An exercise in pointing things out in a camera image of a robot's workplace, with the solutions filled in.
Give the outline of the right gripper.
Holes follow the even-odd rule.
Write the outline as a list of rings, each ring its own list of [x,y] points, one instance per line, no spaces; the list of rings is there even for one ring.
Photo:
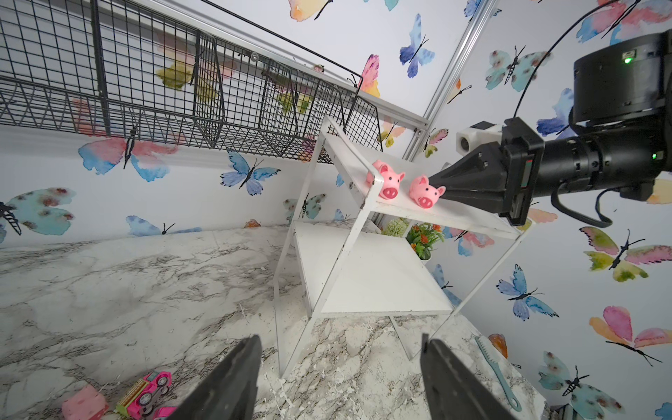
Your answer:
[[[478,146],[430,176],[429,182],[444,188],[441,199],[499,214],[520,227],[528,218],[544,149],[544,140],[523,119],[509,118],[502,128],[500,145]]]

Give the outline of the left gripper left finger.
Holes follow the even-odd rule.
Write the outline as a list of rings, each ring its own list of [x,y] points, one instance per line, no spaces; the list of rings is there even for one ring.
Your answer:
[[[250,420],[262,351],[259,336],[242,339],[168,419]]]

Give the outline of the pink pig toy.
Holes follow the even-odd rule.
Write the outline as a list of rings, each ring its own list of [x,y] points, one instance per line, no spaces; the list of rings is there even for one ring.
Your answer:
[[[415,178],[413,182],[411,182],[409,191],[409,197],[411,197],[411,200],[420,208],[430,209],[434,207],[446,192],[446,188],[442,185],[441,187],[433,187],[429,182],[429,178],[423,175]]]
[[[379,196],[386,201],[395,199],[400,193],[400,186],[401,182],[404,180],[405,173],[397,173],[389,164],[386,164],[380,159],[376,160],[376,162],[373,163],[373,166],[383,177],[383,187],[381,188]]]

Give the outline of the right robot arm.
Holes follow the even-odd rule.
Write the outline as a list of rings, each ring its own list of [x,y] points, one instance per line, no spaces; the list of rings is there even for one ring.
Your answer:
[[[671,168],[671,34],[641,36],[574,64],[568,138],[543,140],[520,117],[491,141],[432,175],[444,200],[521,226],[531,203],[563,194],[617,192],[646,201]]]

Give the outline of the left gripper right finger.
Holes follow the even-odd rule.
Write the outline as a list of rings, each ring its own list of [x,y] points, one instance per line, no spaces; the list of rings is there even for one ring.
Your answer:
[[[440,339],[422,335],[420,366],[432,420],[514,420]]]

